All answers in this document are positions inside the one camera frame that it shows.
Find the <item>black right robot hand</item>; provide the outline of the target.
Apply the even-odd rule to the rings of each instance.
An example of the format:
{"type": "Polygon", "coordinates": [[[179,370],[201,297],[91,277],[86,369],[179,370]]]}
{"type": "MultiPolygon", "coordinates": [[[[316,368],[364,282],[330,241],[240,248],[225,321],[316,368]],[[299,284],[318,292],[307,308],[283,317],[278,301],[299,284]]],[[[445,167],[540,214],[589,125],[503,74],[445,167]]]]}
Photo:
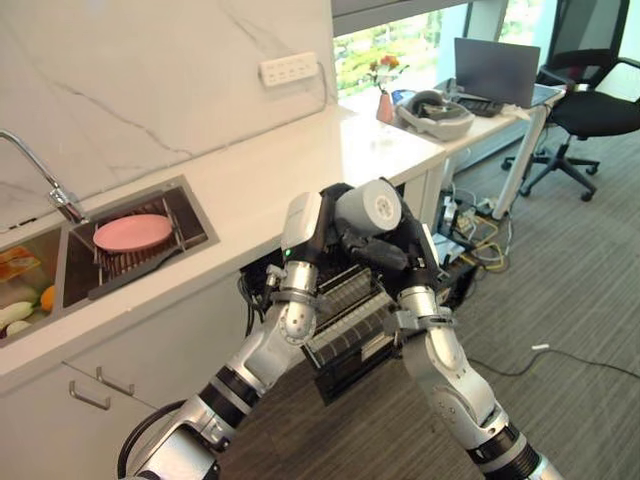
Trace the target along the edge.
{"type": "Polygon", "coordinates": [[[440,268],[421,223],[397,190],[373,182],[337,202],[347,225],[338,238],[346,255],[378,271],[388,289],[435,287],[440,268]]]}

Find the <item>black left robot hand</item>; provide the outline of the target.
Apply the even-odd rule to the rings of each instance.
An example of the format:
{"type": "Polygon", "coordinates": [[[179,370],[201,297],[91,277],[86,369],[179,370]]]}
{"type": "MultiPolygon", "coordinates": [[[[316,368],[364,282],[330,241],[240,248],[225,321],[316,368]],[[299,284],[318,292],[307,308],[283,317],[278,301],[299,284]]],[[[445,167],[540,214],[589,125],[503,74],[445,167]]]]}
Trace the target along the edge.
{"type": "Polygon", "coordinates": [[[337,217],[337,202],[352,189],[336,183],[320,192],[304,192],[289,203],[281,235],[285,262],[321,265],[326,248],[336,244],[346,228],[346,221],[337,217]]]}

